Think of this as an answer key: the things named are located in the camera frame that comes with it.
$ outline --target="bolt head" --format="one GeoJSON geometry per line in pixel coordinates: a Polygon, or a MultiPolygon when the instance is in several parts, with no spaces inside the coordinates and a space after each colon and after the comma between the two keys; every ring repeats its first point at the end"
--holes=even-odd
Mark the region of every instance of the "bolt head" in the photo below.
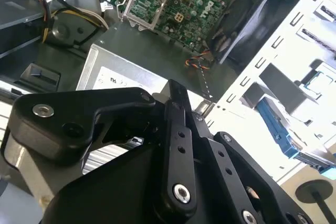
{"type": "Polygon", "coordinates": [[[228,135],[224,135],[224,139],[225,139],[227,142],[231,142],[231,138],[230,138],[228,135]]]}
{"type": "Polygon", "coordinates": [[[181,203],[187,204],[190,201],[190,193],[184,185],[175,185],[173,188],[173,193],[175,198],[181,203]]]}
{"type": "Polygon", "coordinates": [[[202,118],[200,115],[198,115],[198,114],[196,115],[196,119],[197,119],[198,121],[200,121],[200,122],[203,121],[203,118],[202,118]]]}
{"type": "Polygon", "coordinates": [[[249,211],[243,211],[243,219],[247,224],[257,224],[256,218],[254,218],[254,216],[249,211]]]}
{"type": "Polygon", "coordinates": [[[54,115],[54,109],[46,104],[38,104],[33,107],[33,113],[40,118],[49,118],[54,115]]]}
{"type": "Polygon", "coordinates": [[[298,214],[298,217],[302,224],[308,224],[307,220],[302,215],[298,214]]]}

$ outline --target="metal panel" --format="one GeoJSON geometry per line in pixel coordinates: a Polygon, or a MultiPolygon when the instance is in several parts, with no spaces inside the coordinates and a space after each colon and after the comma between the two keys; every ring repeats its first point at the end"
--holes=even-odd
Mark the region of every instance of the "metal panel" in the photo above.
{"type": "Polygon", "coordinates": [[[255,55],[250,64],[242,71],[233,84],[227,89],[217,105],[225,109],[233,109],[242,95],[259,77],[264,69],[276,58],[280,57],[282,48],[290,41],[298,29],[306,22],[323,0],[300,0],[283,20],[276,31],[270,36],[264,46],[255,55]]]}
{"type": "Polygon", "coordinates": [[[92,46],[77,90],[138,86],[160,93],[168,79],[191,92],[196,108],[203,98],[197,71],[184,66],[191,55],[150,31],[139,32],[127,23],[116,23],[92,46]]]}
{"type": "Polygon", "coordinates": [[[40,18],[44,13],[38,0],[0,0],[0,10],[0,29],[40,18]]]}

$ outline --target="black wire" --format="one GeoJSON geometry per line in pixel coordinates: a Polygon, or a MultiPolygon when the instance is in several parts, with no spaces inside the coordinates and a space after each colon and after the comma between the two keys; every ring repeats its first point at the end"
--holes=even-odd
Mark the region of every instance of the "black wire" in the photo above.
{"type": "Polygon", "coordinates": [[[43,1],[43,5],[44,5],[44,7],[45,7],[45,9],[46,9],[46,28],[50,28],[50,26],[51,26],[51,12],[50,12],[50,8],[49,8],[49,5],[48,5],[48,3],[47,3],[47,1],[46,0],[42,0],[43,1]]]}
{"type": "Polygon", "coordinates": [[[100,28],[97,27],[92,33],[89,34],[88,37],[86,37],[85,39],[83,39],[83,40],[80,41],[80,42],[76,42],[76,41],[75,41],[75,44],[76,44],[77,46],[81,46],[81,45],[83,45],[83,44],[86,43],[88,40],[90,40],[91,38],[93,38],[93,37],[97,34],[97,32],[99,32],[99,30],[100,30],[100,28]]]}

